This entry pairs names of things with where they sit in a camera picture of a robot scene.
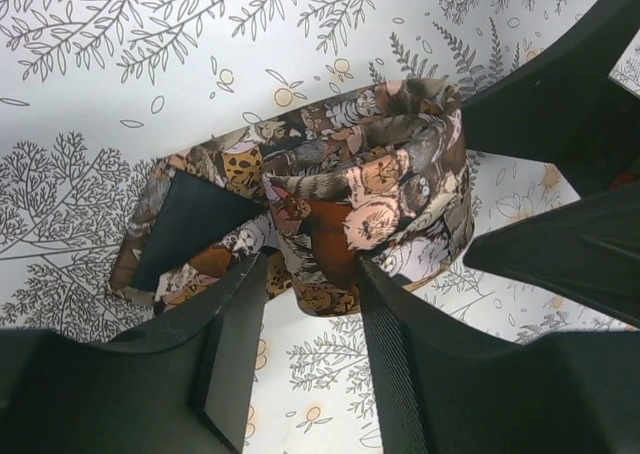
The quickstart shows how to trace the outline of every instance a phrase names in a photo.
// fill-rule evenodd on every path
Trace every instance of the fabric strap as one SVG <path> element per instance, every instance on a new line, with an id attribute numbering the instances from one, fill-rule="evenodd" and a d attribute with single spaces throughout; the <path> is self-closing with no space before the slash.
<path id="1" fill-rule="evenodd" d="M 293 287 L 300 308 L 315 316 L 359 311 L 357 255 L 371 256 L 409 290 L 428 283 L 473 233 L 460 107 L 460 95 L 445 81 L 389 82 L 261 121 L 162 160 L 126 233 L 110 279 L 112 292 L 154 305 L 160 313 L 259 251 L 270 256 L 268 298 Z M 175 211 L 169 207 L 171 191 L 185 189 L 180 187 L 184 181 L 176 182 L 176 171 L 213 184 L 207 205 L 220 211 L 216 216 L 209 210 L 205 222 L 215 225 L 216 217 L 222 222 L 233 212 L 239 227 L 226 234 L 209 229 L 217 238 L 204 250 L 194 248 L 188 262 L 175 261 L 172 269 L 154 274 L 157 287 L 149 292 L 148 282 L 135 282 L 145 276 L 134 273 L 153 271 L 141 262 L 145 256 L 168 258 L 144 251 L 152 244 L 161 246 L 155 251 L 171 249 L 152 240 L 163 235 L 161 225 L 179 228 L 162 220 L 163 211 Z M 216 189 L 234 196 L 216 203 Z M 247 209 L 247 200 L 260 207 L 260 214 Z M 183 209 L 198 212 L 197 205 Z"/>

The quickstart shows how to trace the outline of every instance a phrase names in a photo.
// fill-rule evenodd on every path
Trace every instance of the black fabric patch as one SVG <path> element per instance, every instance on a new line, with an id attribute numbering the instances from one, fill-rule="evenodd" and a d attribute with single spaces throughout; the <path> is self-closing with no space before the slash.
<path id="1" fill-rule="evenodd" d="M 155 292 L 165 272 L 265 211 L 265 208 L 209 181 L 176 171 L 131 286 Z"/>

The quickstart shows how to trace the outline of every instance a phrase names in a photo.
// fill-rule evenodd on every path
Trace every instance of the fabric fold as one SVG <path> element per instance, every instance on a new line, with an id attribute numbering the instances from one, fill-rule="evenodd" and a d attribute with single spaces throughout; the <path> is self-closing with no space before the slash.
<path id="1" fill-rule="evenodd" d="M 426 284 L 456 259 L 473 232 L 460 108 L 453 85 L 408 79 L 305 106 L 170 156 L 152 175 L 134 215 L 112 291 L 160 313 L 258 251 L 270 256 L 268 298 L 293 287 L 310 315 L 359 311 L 359 254 L 409 290 Z M 233 194 L 219 203 L 220 219 L 247 200 L 261 213 L 242 219 L 251 209 L 239 209 L 236 225 L 243 223 L 205 250 L 192 240 L 191 259 L 160 275 L 149 292 L 148 283 L 135 283 L 136 260 L 146 255 L 145 246 L 161 244 L 150 239 L 163 236 L 161 223 L 153 226 L 169 196 L 166 185 L 164 195 L 154 186 L 158 172 L 176 170 L 209 181 L 210 196 L 215 189 Z M 183 209 L 197 213 L 198 207 Z M 216 222 L 211 211 L 204 222 Z M 185 240 L 180 250 L 189 249 Z"/>

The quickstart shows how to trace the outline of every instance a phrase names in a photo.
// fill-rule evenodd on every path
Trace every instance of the animal print fabric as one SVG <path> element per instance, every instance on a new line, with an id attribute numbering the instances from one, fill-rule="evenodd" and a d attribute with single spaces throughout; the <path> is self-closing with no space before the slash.
<path id="1" fill-rule="evenodd" d="M 130 285 L 132 275 L 175 170 L 264 212 L 164 273 L 155 293 L 143 292 Z M 268 299 L 293 287 L 305 313 L 353 314 L 360 309 L 356 256 L 370 256 L 408 290 L 426 284 L 471 240 L 470 194 L 455 87 L 435 79 L 367 87 L 159 162 L 110 287 L 161 313 L 262 251 L 269 255 Z"/>

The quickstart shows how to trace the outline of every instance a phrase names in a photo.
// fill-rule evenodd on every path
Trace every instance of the white floral tablecloth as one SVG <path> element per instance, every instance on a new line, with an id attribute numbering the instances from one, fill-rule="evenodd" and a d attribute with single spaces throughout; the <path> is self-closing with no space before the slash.
<path id="1" fill-rule="evenodd" d="M 0 326 L 86 341 L 150 316 L 103 286 L 151 158 L 383 79 L 471 96 L 596 1 L 0 0 Z M 640 94 L 640 39 L 612 76 Z M 552 166 L 470 157 L 478 234 L 576 200 Z M 625 327 L 460 262 L 416 295 L 510 340 Z M 270 302 L 245 452 L 381 450 L 360 320 Z"/>

